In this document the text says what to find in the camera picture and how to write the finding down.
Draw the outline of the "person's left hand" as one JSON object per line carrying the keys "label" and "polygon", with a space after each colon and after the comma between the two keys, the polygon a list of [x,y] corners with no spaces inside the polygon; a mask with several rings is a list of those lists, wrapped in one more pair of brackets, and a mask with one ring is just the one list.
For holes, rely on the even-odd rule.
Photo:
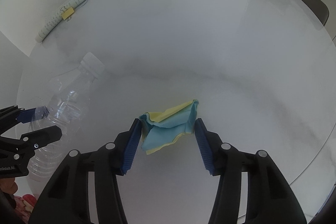
{"label": "person's left hand", "polygon": [[15,178],[1,178],[0,179],[1,191],[7,194],[15,194],[18,191],[18,185]]}

